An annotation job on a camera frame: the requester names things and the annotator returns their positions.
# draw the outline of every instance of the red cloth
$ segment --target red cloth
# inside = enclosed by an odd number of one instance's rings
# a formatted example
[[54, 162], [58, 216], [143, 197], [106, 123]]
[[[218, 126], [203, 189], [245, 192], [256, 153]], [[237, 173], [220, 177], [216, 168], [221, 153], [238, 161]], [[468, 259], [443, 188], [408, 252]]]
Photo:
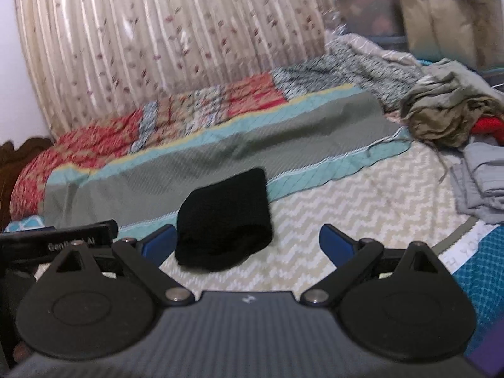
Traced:
[[287, 103], [283, 93], [276, 88], [269, 72], [226, 85], [222, 100], [229, 101], [229, 118]]
[[504, 121], [496, 116], [482, 116], [471, 129], [472, 134], [490, 134], [504, 145]]

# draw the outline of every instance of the metal screw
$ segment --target metal screw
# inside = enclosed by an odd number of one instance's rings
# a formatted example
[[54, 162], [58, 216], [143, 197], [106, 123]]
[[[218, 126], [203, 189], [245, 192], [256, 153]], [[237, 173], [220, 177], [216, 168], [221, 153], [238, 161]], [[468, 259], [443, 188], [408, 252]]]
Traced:
[[120, 241], [124, 241], [128, 244], [135, 244], [137, 242], [137, 239], [134, 237], [123, 237]]
[[369, 237], [366, 237], [364, 239], [359, 240], [362, 243], [371, 243], [373, 241], [376, 241], [375, 239], [370, 239]]
[[328, 298], [329, 294], [327, 294], [324, 290], [314, 289], [308, 290], [304, 293], [304, 299], [313, 304], [323, 303], [324, 301], [327, 301]]
[[182, 287], [173, 287], [166, 290], [164, 295], [171, 301], [183, 301], [191, 296], [191, 292]]

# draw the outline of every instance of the teal stripe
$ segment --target teal stripe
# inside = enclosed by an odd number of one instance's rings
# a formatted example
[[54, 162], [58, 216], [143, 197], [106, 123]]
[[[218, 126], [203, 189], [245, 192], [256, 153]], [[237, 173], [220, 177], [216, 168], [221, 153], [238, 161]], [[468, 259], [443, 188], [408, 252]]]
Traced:
[[[406, 128], [401, 128], [393, 136], [410, 138]], [[357, 173], [360, 169], [376, 162], [400, 155], [407, 151], [411, 142], [392, 141], [377, 144], [324, 160], [316, 165], [286, 172], [268, 182], [268, 199], [270, 202], [284, 198], [289, 194], [321, 186], [331, 180], [342, 179]], [[141, 239], [165, 224], [176, 225], [177, 212], [169, 213], [149, 222], [134, 223], [119, 230], [119, 238], [135, 237]]]
[[234, 134], [249, 132], [263, 126], [283, 122], [301, 115], [302, 113], [313, 111], [332, 100], [351, 97], [352, 95], [361, 94], [362, 92], [362, 89], [353, 87], [349, 89], [335, 89], [331, 92], [311, 94], [309, 97], [300, 100], [296, 104], [281, 107], [274, 112], [260, 113], [258, 115], [249, 115], [243, 118], [237, 118], [233, 123], [221, 125], [221, 127], [216, 129], [204, 130], [200, 134], [195, 135], [194, 138], [180, 144], [163, 149], [150, 149], [146, 152], [138, 154], [133, 159], [128, 159], [127, 161], [121, 163], [108, 164], [94, 174], [83, 173], [72, 167], [56, 170], [49, 176], [47, 184], [61, 185], [65, 183], [75, 183], [82, 185], [92, 180], [105, 179], [128, 169], [132, 169], [159, 156], [184, 149], [190, 149], [192, 147], [212, 144]]

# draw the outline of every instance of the floral curtain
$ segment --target floral curtain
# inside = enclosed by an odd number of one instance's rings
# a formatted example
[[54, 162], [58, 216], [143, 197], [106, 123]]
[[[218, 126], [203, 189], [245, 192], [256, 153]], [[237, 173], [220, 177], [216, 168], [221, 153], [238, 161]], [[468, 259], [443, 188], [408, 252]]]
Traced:
[[51, 132], [324, 52], [333, 0], [16, 0]]

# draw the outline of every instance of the blue cloth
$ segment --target blue cloth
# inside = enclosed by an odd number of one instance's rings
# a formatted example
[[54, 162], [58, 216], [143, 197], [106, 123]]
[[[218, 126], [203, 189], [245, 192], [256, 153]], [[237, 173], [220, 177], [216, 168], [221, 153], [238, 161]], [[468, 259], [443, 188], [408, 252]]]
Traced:
[[504, 313], [504, 226], [483, 237], [478, 251], [453, 277], [476, 309], [477, 326], [466, 350], [468, 355]]
[[33, 230], [41, 229], [45, 227], [44, 219], [40, 216], [33, 215], [27, 217], [26, 219], [18, 220], [17, 222], [11, 222], [5, 228], [6, 233], [19, 232], [22, 230]]

